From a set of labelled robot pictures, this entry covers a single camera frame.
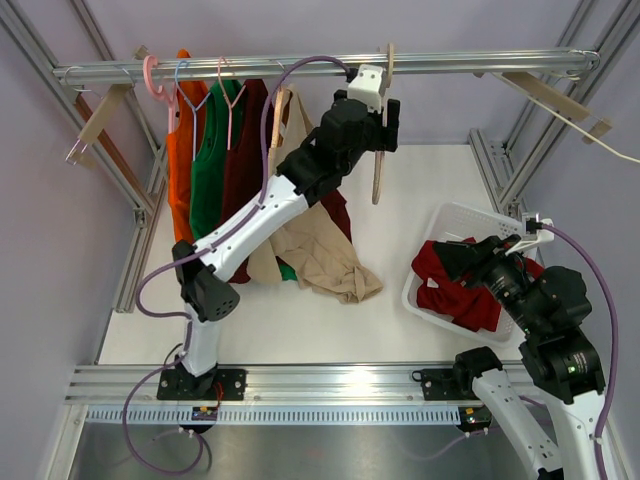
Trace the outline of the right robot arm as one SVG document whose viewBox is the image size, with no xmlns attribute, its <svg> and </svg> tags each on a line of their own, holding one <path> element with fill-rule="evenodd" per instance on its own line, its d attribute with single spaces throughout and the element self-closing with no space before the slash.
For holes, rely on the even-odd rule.
<svg viewBox="0 0 640 480">
<path fill-rule="evenodd" d="M 450 281 L 483 287 L 524 333 L 522 364 L 551 416 L 549 437 L 512 390 L 508 374 L 488 347 L 460 353 L 452 384 L 475 397 L 497 420 L 531 479 L 608 479 L 603 433 L 615 391 L 617 361 L 602 368 L 581 329 L 591 314 L 580 272 L 561 266 L 531 276 L 518 235 L 477 243 L 437 242 L 433 250 Z"/>
</svg>

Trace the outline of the beige t shirt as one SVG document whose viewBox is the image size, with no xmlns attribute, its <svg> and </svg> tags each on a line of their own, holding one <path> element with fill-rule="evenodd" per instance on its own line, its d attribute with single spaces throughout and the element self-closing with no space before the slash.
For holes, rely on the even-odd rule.
<svg viewBox="0 0 640 480">
<path fill-rule="evenodd" d="M 275 153 L 276 167 L 313 128 L 299 93 L 292 85 L 286 87 L 289 115 L 283 143 Z M 360 262 L 352 240 L 331 220 L 321 200 L 254 250 L 247 273 L 260 284 L 275 285 L 283 280 L 283 267 L 289 266 L 302 288 L 330 295 L 343 304 L 365 301 L 378 294 L 383 284 Z"/>
</svg>

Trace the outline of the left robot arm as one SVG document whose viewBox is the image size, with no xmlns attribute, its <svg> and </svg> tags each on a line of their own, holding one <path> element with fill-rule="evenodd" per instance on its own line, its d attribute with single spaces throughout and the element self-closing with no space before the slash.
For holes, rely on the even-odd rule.
<svg viewBox="0 0 640 480">
<path fill-rule="evenodd" d="M 230 278 L 273 233 L 336 190 L 364 153 L 396 151 L 400 108 L 396 99 L 374 109 L 344 90 L 336 91 L 320 124 L 278 165 L 264 195 L 195 244 L 174 245 L 188 316 L 186 345 L 182 356 L 161 373 L 159 399 L 243 399 L 241 372 L 218 365 L 222 320 L 240 302 Z"/>
</svg>

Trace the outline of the bright red t shirt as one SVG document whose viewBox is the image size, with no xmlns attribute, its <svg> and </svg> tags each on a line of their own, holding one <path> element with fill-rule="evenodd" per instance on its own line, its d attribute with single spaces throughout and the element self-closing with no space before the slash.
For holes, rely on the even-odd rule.
<svg viewBox="0 0 640 480">
<path fill-rule="evenodd" d="M 480 242 L 470 237 L 465 242 Z M 417 306 L 447 315 L 454 324 L 472 332 L 481 329 L 494 332 L 497 329 L 499 316 L 505 311 L 509 313 L 521 301 L 529 287 L 544 272 L 544 268 L 523 254 L 512 254 L 524 262 L 525 287 L 523 290 L 489 290 L 485 286 L 465 288 L 448 279 L 432 246 L 434 242 L 427 240 L 414 257 L 411 268 L 421 284 L 417 290 Z"/>
</svg>

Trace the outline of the wooden hanger with metal hook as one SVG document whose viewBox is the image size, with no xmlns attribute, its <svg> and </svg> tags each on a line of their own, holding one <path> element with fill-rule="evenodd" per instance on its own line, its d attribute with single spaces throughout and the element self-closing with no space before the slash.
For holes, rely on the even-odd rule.
<svg viewBox="0 0 640 480">
<path fill-rule="evenodd" d="M 290 101 L 290 93 L 286 86 L 283 83 L 278 85 L 278 89 L 276 91 L 276 96 L 274 100 L 274 111 L 273 111 L 273 123 L 272 123 L 272 134 L 271 134 L 271 144 L 268 151 L 268 167 L 269 174 L 273 174 L 275 172 L 275 153 L 276 150 L 283 143 L 283 132 L 286 127 L 286 123 L 288 121 L 288 105 Z"/>
</svg>

